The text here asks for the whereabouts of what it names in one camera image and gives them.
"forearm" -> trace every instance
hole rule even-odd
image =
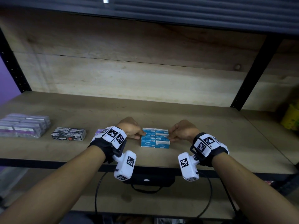
[[[282,195],[226,153],[212,165],[252,223],[297,223],[299,211]]]
[[[90,146],[13,203],[0,216],[0,223],[59,223],[79,199],[104,160],[103,151],[99,147]]]

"black bag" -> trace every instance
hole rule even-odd
[[[152,175],[152,174],[134,174],[128,180],[123,183],[130,184],[132,188],[141,193],[153,194],[159,192],[163,187],[170,187],[176,180],[175,175]],[[146,191],[142,189],[136,189],[133,185],[147,185],[147,186],[159,186],[158,190]]]

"purple wall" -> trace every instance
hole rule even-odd
[[[19,94],[20,90],[0,58],[0,105]]]

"person's left hand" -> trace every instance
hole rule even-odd
[[[141,135],[146,135],[142,128],[132,117],[126,117],[122,119],[118,124],[118,128],[121,128],[127,135],[128,138],[140,139]]]

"white wrist-mounted device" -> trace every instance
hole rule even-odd
[[[190,148],[190,151],[194,154],[192,156],[189,153],[184,152],[179,154],[178,161],[180,164],[182,176],[187,181],[195,181],[199,179],[199,174],[196,168],[196,165],[203,163],[206,165],[205,159],[211,154],[210,158],[212,159],[214,155],[217,155],[221,152],[226,152],[229,154],[227,146],[220,141],[218,141],[212,135],[207,133],[198,134],[193,141],[193,145]]]
[[[113,159],[118,162],[114,171],[114,177],[118,180],[125,181],[132,177],[136,154],[132,151],[126,151],[122,153],[122,143],[125,141],[127,135],[125,132],[115,126],[105,128],[101,133],[94,136],[92,141],[96,138],[102,138],[105,141],[111,143],[114,149]]]

